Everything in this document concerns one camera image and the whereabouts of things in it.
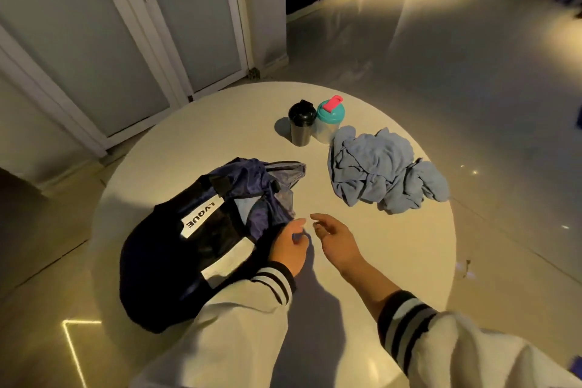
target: pink flip cap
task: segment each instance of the pink flip cap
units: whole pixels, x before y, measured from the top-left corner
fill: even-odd
[[[337,108],[337,106],[343,101],[343,97],[340,95],[334,95],[333,97],[331,97],[329,99],[329,101],[324,104],[322,107],[324,110],[326,110],[327,112],[331,112],[332,110],[334,110],[335,108]]]

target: white label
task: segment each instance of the white label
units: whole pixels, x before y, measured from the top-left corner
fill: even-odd
[[[218,287],[239,265],[249,258],[254,248],[255,245],[250,239],[243,238],[221,259],[202,270],[202,276],[210,288]]]
[[[218,195],[214,195],[205,203],[200,204],[200,206],[182,218],[184,228],[180,232],[180,235],[185,238],[190,237],[223,203],[224,199]]]

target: white sleeve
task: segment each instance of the white sleeve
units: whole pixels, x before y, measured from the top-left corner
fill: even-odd
[[[294,291],[293,276],[278,262],[229,285],[130,388],[268,388]]]
[[[411,388],[582,388],[582,381],[520,337],[479,329],[398,291],[378,319],[384,348]]]

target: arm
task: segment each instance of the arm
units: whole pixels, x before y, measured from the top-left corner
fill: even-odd
[[[582,382],[527,341],[479,329],[459,313],[438,313],[399,289],[361,256],[349,229],[313,214],[325,256],[378,322],[384,349],[411,388],[578,387]]]
[[[270,261],[208,301],[172,348],[151,362],[131,388],[267,388],[287,333],[294,276],[305,261],[305,220],[290,222],[273,243]]]

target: frosted glass panel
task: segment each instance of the frosted glass panel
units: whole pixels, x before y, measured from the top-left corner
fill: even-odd
[[[241,70],[228,0],[158,0],[194,91]]]
[[[108,136],[169,107],[112,0],[0,0],[0,23]]]

